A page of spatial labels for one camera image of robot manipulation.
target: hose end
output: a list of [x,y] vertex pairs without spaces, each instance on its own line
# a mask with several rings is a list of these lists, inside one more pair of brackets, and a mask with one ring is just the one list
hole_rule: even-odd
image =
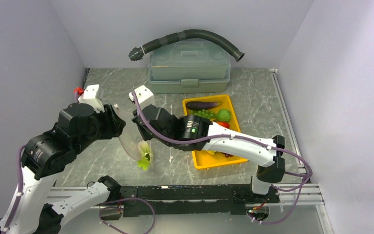
[[138,47],[138,48],[134,47],[134,49],[132,49],[130,53],[128,54],[128,57],[131,59],[131,61],[142,60],[143,56],[144,56],[144,53],[141,47]]
[[236,60],[236,62],[240,61],[244,56],[244,53],[240,52],[240,51],[235,51],[234,52],[234,59]]

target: red tomato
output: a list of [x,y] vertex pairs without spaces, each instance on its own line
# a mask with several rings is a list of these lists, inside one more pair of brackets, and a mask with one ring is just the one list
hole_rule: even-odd
[[218,123],[220,126],[222,126],[222,127],[230,128],[230,124],[228,124],[228,123],[226,123],[226,122],[218,121],[217,123]]

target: translucent plastic box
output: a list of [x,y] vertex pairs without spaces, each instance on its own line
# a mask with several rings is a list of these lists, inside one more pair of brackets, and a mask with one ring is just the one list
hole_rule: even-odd
[[152,51],[149,87],[153,93],[222,92],[230,81],[230,57],[206,40],[187,40]]

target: yellow tray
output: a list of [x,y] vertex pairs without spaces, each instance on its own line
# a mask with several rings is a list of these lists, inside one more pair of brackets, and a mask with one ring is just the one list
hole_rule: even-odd
[[[186,103],[189,101],[218,101],[222,104],[216,108],[211,109],[215,113],[217,113],[220,109],[227,109],[231,112],[231,120],[228,123],[230,125],[230,129],[236,132],[240,132],[239,123],[237,122],[236,115],[234,114],[233,105],[231,104],[230,97],[227,94],[222,95],[214,95],[214,96],[207,96],[207,97],[195,97],[195,98],[188,98],[183,100],[183,109],[184,114],[187,115],[188,109],[186,108]],[[238,156],[233,157],[225,157],[223,153],[216,152],[214,155],[209,154],[207,151],[193,151],[193,161],[194,167],[197,169],[207,169],[210,167],[219,167],[229,164],[237,164],[242,162],[247,162],[248,160],[245,158],[241,158]]]

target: black flexible hose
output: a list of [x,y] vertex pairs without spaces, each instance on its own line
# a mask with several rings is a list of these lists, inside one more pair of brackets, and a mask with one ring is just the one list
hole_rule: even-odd
[[233,56],[237,62],[240,61],[244,56],[244,53],[240,52],[240,50],[237,49],[236,46],[234,46],[231,42],[218,34],[201,29],[188,29],[179,33],[172,33],[165,37],[152,40],[138,48],[135,47],[133,50],[131,50],[128,57],[130,57],[131,61],[141,60],[143,56],[150,51],[156,50],[165,45],[173,44],[175,42],[191,38],[201,38],[219,45],[231,56]]

